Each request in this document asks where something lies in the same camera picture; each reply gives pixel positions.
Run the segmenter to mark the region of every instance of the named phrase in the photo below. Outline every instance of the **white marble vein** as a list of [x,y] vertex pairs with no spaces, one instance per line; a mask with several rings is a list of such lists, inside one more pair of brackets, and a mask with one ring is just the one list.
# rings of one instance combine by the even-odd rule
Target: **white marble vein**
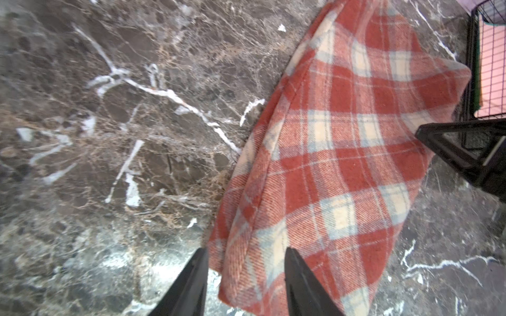
[[150,81],[151,81],[151,87],[147,87],[145,85],[142,85],[134,80],[132,80],[131,78],[128,77],[128,75],[130,74],[130,71],[127,70],[127,69],[123,69],[123,68],[117,68],[114,63],[112,62],[112,60],[105,54],[104,50],[102,49],[102,47],[91,37],[89,37],[88,35],[86,35],[86,33],[84,33],[81,29],[79,29],[78,27],[74,26],[74,29],[75,31],[81,35],[82,37],[84,37],[85,39],[87,39],[91,44],[92,46],[97,50],[97,52],[99,53],[99,55],[104,59],[104,61],[106,62],[107,66],[109,67],[110,69],[110,73],[109,75],[101,75],[101,76],[97,76],[95,77],[94,79],[92,79],[88,84],[87,84],[87,87],[90,88],[90,87],[93,87],[93,86],[96,86],[96,85],[99,85],[99,84],[102,84],[102,86],[100,86],[98,89],[97,89],[97,94],[100,96],[100,97],[103,97],[104,94],[109,90],[111,89],[112,87],[115,87],[117,85],[120,85],[122,83],[128,83],[130,84],[131,86],[134,86],[144,92],[147,92],[149,94],[152,94],[152,95],[155,95],[155,96],[160,96],[160,97],[166,97],[166,98],[169,98],[170,100],[172,100],[173,102],[177,103],[177,104],[180,104],[182,106],[184,106],[185,108],[187,108],[190,112],[196,114],[198,117],[200,117],[200,119],[207,125],[207,126],[210,126],[213,128],[213,131],[215,133],[217,133],[220,138],[223,140],[223,142],[225,144],[227,144],[233,151],[235,151],[237,154],[240,154],[241,153],[241,149],[238,148],[226,135],[225,135],[225,132],[223,132],[223,130],[220,128],[220,125],[218,123],[215,123],[215,122],[210,122],[208,120],[208,118],[197,108],[187,104],[186,102],[183,101],[183,99],[181,99],[180,97],[178,97],[178,95],[171,89],[166,89],[166,90],[158,90],[156,88],[154,88],[154,86],[156,86],[156,79],[155,79],[155,75],[153,74],[151,76],[152,73],[155,72],[155,69],[156,69],[156,72],[158,72],[158,67],[155,65],[155,67],[153,67],[153,64],[151,64],[149,66],[150,68]]

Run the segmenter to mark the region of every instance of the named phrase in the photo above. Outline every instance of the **wire grid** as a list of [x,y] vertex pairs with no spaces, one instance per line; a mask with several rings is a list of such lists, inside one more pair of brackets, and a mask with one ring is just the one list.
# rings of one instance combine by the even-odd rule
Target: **wire grid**
[[479,24],[480,109],[478,119],[506,117],[506,0],[489,0],[477,8]]

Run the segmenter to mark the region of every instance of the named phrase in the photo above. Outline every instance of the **blanket fold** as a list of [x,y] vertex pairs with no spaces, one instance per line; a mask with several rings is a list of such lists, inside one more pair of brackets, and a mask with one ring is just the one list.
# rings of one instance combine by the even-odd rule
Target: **blanket fold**
[[367,315],[433,155],[413,133],[449,121],[469,77],[466,66],[424,53],[388,1],[328,3],[223,197],[208,243],[219,298],[288,315],[292,247],[346,315]]

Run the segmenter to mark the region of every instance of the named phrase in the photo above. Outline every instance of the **fabric pattern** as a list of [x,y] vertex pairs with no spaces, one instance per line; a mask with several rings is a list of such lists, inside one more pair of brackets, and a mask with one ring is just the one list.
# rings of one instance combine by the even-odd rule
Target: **fabric pattern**
[[346,315],[367,315],[432,153],[470,77],[424,53],[387,1],[328,3],[294,53],[233,172],[208,243],[219,297],[288,315],[286,248]]

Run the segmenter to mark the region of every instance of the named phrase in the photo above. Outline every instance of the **red plaid fabric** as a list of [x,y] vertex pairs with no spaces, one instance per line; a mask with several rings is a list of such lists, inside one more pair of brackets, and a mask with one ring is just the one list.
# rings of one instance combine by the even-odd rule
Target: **red plaid fabric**
[[367,315],[432,153],[470,77],[424,53],[387,1],[327,4],[249,137],[208,244],[219,297],[288,315],[286,247],[346,315]]

